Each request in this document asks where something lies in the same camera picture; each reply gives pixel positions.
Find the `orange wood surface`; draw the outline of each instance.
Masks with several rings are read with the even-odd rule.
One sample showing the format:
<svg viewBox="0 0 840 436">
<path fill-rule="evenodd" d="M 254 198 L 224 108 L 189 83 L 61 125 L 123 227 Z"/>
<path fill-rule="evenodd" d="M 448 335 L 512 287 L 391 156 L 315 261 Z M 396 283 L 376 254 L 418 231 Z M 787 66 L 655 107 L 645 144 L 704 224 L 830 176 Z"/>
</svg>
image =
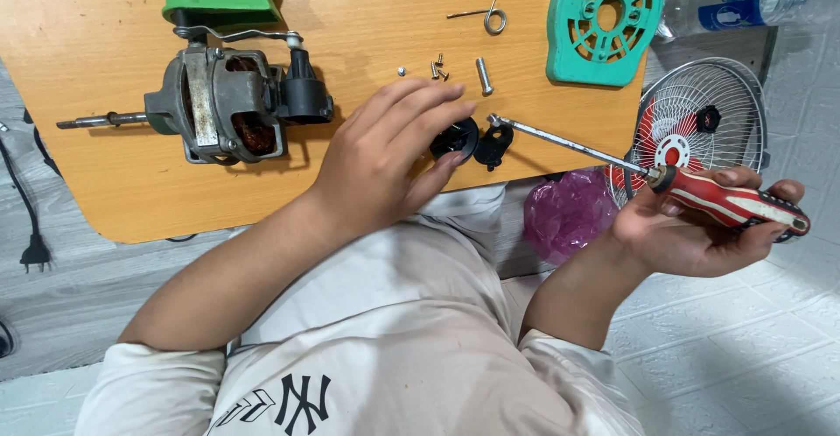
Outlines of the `orange wood surface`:
<svg viewBox="0 0 840 436">
<path fill-rule="evenodd" d="M 0 0 L 0 57 L 90 224 L 104 237 L 138 243 L 257 222 L 315 179 L 336 126 L 378 87 L 428 77 L 444 53 L 449 83 L 465 83 L 490 112 L 623 155 L 630 147 L 644 62 L 625 88 L 553 84 L 545 77 L 549 0 L 497 0 L 507 28 L 488 35 L 483 16 L 446 14 L 492 0 L 278 0 L 288 25 L 306 39 L 311 62 L 334 97 L 330 125 L 287 130 L 290 154 L 230 168 L 192 165 L 181 138 L 146 125 L 58 130 L 56 122 L 111 110 L 143 110 L 163 71 L 184 48 L 161 17 L 164 0 Z M 288 63 L 284 42 L 252 39 L 272 63 Z M 482 97 L 476 59 L 486 59 L 496 92 Z M 595 164 L 517 134 L 494 172 L 470 161 L 447 190 Z"/>
</svg>

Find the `motor shaft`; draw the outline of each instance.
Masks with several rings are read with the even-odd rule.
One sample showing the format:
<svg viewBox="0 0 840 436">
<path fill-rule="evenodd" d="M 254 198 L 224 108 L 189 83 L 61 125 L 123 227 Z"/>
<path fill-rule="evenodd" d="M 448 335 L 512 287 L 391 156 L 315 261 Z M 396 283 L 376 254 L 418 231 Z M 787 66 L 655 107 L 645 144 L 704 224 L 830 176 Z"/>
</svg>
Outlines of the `motor shaft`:
<svg viewBox="0 0 840 436">
<path fill-rule="evenodd" d="M 557 144 L 559 146 L 563 146 L 565 148 L 570 148 L 573 151 L 578 151 L 585 155 L 588 155 L 592 158 L 597 158 L 605 163 L 611 163 L 616 165 L 617 167 L 622 167 L 624 169 L 630 170 L 631 172 L 638 173 L 645 177 L 646 179 L 655 180 L 659 178 L 660 173 L 658 170 L 655 169 L 646 169 L 645 167 L 639 167 L 635 163 L 626 162 L 622 158 L 613 157 L 612 155 L 603 153 L 602 151 L 594 150 L 593 148 L 588 148 L 587 146 L 581 145 L 577 142 L 572 142 L 568 139 L 563 139 L 562 137 L 557 137 L 553 134 L 549 134 L 545 130 L 540 130 L 535 127 L 530 127 L 521 122 L 517 122 L 516 120 L 510 120 L 506 117 L 501 117 L 497 114 L 491 114 L 487 117 L 487 120 L 493 126 L 499 126 L 502 124 L 508 125 L 516 130 L 521 130 L 522 132 L 528 133 L 534 137 L 539 137 L 544 141 L 549 141 L 552 144 Z"/>
<path fill-rule="evenodd" d="M 76 120 L 63 120 L 57 122 L 58 129 L 76 129 L 78 127 L 98 127 L 98 126 L 120 126 L 122 124 L 136 124 L 138 122 L 146 122 L 146 113 L 127 113 L 121 115 L 113 111 L 105 116 L 90 116 L 80 117 Z"/>
</svg>

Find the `small screw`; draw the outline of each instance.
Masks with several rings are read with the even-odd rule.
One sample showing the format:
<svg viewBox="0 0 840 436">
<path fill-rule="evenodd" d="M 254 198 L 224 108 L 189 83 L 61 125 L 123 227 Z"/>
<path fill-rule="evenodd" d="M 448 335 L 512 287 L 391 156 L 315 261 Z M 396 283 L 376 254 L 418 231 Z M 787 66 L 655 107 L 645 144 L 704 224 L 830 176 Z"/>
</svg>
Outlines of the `small screw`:
<svg viewBox="0 0 840 436">
<path fill-rule="evenodd" d="M 493 93 L 494 88 L 490 86 L 490 78 L 487 76 L 487 66 L 484 65 L 483 56 L 476 59 L 476 66 L 478 67 L 478 76 L 481 78 L 481 94 L 488 96 Z"/>
</svg>

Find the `gray tile floor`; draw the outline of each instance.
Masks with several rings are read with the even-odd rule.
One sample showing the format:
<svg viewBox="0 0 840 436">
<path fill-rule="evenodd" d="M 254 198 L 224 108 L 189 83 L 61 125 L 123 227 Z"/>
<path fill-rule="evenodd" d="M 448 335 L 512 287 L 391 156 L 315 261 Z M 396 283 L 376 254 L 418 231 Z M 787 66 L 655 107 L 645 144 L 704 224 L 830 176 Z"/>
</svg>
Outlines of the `gray tile floor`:
<svg viewBox="0 0 840 436">
<path fill-rule="evenodd" d="M 734 32 L 654 44 L 645 84 L 704 56 L 730 56 L 760 70 L 766 32 Z M 17 352 L 0 361 L 0 380 L 98 362 L 132 314 L 174 272 L 230 237 L 235 229 L 199 234 L 187 243 L 120 244 L 85 221 L 64 181 L 43 163 L 24 103 L 0 63 L 0 132 L 18 177 L 38 211 L 53 260 L 43 273 L 18 262 L 30 234 L 26 209 L 0 169 L 0 318 L 13 329 Z M 522 240 L 522 201 L 539 179 L 511 182 L 497 239 L 502 278 L 550 270 Z"/>
</svg>

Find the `person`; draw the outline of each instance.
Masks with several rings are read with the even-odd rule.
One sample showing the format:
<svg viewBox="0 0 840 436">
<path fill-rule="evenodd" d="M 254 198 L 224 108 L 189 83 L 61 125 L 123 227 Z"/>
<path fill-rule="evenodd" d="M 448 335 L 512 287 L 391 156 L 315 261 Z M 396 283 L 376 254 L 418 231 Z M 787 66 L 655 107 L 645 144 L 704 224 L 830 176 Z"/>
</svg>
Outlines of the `person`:
<svg viewBox="0 0 840 436">
<path fill-rule="evenodd" d="M 141 307 L 76 434 L 642 434 L 601 351 L 616 307 L 654 272 L 763 259 L 785 226 L 735 236 L 642 190 L 511 329 L 492 252 L 504 185 L 438 194 L 460 152 L 408 174 L 474 113 L 463 93 L 407 79 L 356 109 L 306 192 Z M 702 174 L 760 186 L 745 168 Z M 770 189 L 792 202 L 803 190 Z"/>
</svg>

